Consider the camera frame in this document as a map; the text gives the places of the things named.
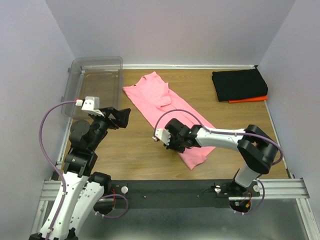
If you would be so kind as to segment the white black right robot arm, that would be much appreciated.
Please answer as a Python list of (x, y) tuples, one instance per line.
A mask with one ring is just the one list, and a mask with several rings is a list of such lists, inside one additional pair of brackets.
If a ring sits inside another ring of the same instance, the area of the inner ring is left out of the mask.
[(283, 158), (283, 150), (256, 125), (228, 130), (209, 128), (202, 123), (188, 127), (176, 118), (164, 128), (157, 129), (155, 136), (167, 149), (184, 153), (186, 149), (216, 147), (240, 153), (244, 160), (233, 177), (228, 190), (236, 196), (247, 192), (252, 182), (267, 175), (273, 165)]

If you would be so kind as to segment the folded orange t shirt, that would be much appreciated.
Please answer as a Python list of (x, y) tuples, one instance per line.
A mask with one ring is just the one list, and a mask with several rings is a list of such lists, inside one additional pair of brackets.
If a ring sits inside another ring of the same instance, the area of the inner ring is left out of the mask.
[(235, 103), (249, 103), (249, 102), (263, 102), (268, 99), (268, 96), (258, 96), (258, 97), (251, 97), (245, 99), (237, 99), (237, 100), (229, 100), (228, 103), (235, 104)]

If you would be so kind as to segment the clear plastic bin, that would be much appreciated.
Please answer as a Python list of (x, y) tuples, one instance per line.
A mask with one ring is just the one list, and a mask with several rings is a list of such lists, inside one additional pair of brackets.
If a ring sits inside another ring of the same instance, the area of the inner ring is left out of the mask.
[(123, 59), (120, 56), (80, 57), (72, 61), (63, 102), (99, 97), (101, 108), (120, 109), (124, 86)]

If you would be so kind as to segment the folded black t shirt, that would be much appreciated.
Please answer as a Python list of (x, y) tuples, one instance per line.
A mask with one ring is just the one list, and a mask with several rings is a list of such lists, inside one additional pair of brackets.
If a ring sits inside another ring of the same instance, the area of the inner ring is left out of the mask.
[(263, 97), (268, 86), (258, 69), (212, 72), (212, 82), (220, 102)]

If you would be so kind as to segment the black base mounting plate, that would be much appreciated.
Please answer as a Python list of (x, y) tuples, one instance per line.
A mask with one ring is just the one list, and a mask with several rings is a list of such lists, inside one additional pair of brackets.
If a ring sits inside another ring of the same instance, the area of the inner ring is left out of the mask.
[(230, 179), (114, 180), (93, 210), (108, 217), (121, 215), (126, 208), (232, 208), (247, 213), (252, 198), (262, 195), (256, 181), (243, 188)]

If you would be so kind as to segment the aluminium frame rail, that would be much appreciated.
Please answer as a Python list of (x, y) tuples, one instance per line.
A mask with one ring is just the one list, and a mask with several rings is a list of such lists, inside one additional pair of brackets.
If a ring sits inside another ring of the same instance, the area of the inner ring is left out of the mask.
[(250, 125), (243, 130), (213, 130), (198, 123), (187, 128), (171, 120), (165, 128), (156, 128), (153, 138), (167, 149), (178, 152), (189, 147), (220, 147), (238, 151), (245, 160), (232, 179), (213, 180), (117, 180), (93, 172), (96, 148), (108, 130), (125, 128), (130, 109), (100, 108), (98, 97), (74, 100), (72, 105), (84, 108), (93, 123), (80, 119), (69, 125), (71, 148), (63, 169), (56, 169), (59, 181), (48, 181), (41, 203), (52, 201), (48, 216), (34, 226), (32, 240), (76, 240), (90, 212), (112, 219), (112, 211), (129, 208), (231, 208), (235, 213), (254, 212), (253, 200), (307, 199), (307, 188), (301, 178), (261, 179), (274, 165), (280, 146), (260, 128)]

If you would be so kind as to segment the pink t shirt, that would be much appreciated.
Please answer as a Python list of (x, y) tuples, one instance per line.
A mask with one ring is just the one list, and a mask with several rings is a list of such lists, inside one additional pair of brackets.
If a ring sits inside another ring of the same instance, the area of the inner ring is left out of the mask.
[(123, 87), (123, 91), (152, 128), (163, 129), (171, 119), (177, 119), (191, 128), (202, 123), (214, 126), (189, 103), (170, 89), (169, 82), (153, 71), (136, 83)]

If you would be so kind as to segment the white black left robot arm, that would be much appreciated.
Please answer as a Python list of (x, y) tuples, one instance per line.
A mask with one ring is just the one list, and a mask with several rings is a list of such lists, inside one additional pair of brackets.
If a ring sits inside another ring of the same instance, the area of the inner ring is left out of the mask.
[(98, 159), (98, 145), (109, 129), (127, 127), (131, 109), (106, 107), (87, 112), (92, 122), (80, 119), (70, 127), (70, 149), (63, 170), (57, 171), (61, 179), (57, 195), (46, 221), (39, 232), (30, 235), (31, 240), (78, 239), (82, 225), (100, 199), (110, 199), (112, 206), (122, 199), (124, 209), (129, 209), (125, 195), (113, 188), (111, 176), (92, 169)]

